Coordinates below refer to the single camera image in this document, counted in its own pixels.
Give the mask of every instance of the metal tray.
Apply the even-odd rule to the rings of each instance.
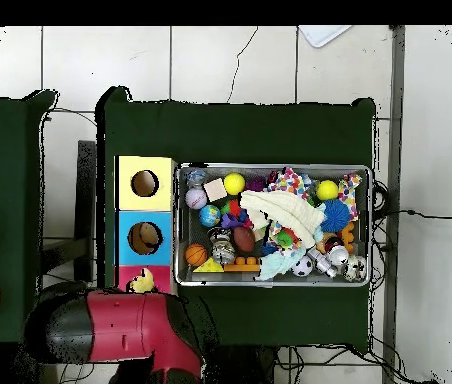
[[[362,178],[360,185],[356,188],[356,206],[359,219],[354,222],[354,253],[363,256],[367,261],[367,275],[363,281],[349,282],[341,275],[329,278],[327,275],[313,271],[307,277],[297,277],[290,271],[284,275],[278,274],[268,281],[255,281],[254,272],[225,272],[225,273],[193,273],[194,268],[185,261],[185,250],[192,243],[199,243],[205,246],[208,251],[212,244],[207,237],[208,228],[203,227],[198,218],[198,211],[191,210],[185,204],[185,193],[187,184],[185,176],[192,170],[205,169],[207,181],[218,177],[225,177],[231,172],[238,172],[243,175],[246,182],[254,177],[268,176],[272,170],[282,170],[285,166],[290,166],[297,174],[308,174],[311,179],[330,179],[339,182],[340,179],[349,173],[356,172]],[[372,271],[372,243],[370,228],[372,227],[372,171],[366,166],[348,165],[291,165],[291,164],[181,164],[175,169],[174,176],[176,213],[174,219],[175,240],[174,240],[174,275],[175,280],[183,286],[256,286],[256,287],[360,287],[367,284],[371,278]],[[221,208],[227,200],[234,198],[220,199],[212,204]],[[250,256],[261,256],[261,241],[256,243],[255,250]]]

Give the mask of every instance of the yellow tennis ball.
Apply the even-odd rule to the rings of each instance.
[[[228,174],[224,178],[224,188],[226,189],[228,194],[231,194],[232,196],[236,196],[242,190],[244,190],[245,185],[246,181],[244,180],[244,177],[240,174],[237,174],[236,172]]]
[[[322,201],[336,199],[338,197],[338,184],[331,180],[320,182],[317,187],[317,197]]]

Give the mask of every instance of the orange ball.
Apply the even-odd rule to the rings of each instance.
[[[189,265],[200,266],[207,259],[206,249],[201,244],[191,244],[185,251],[185,260]]]

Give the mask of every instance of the pink box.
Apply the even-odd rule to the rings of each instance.
[[[153,274],[155,287],[161,293],[171,293],[171,267],[167,265],[121,265],[119,267],[119,284],[116,287],[126,291],[126,285],[141,273],[142,268],[148,268]]]

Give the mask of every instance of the yellow rubber duck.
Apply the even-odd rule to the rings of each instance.
[[[141,274],[128,282],[128,291],[134,293],[146,293],[155,287],[153,274],[148,268],[141,269]]]

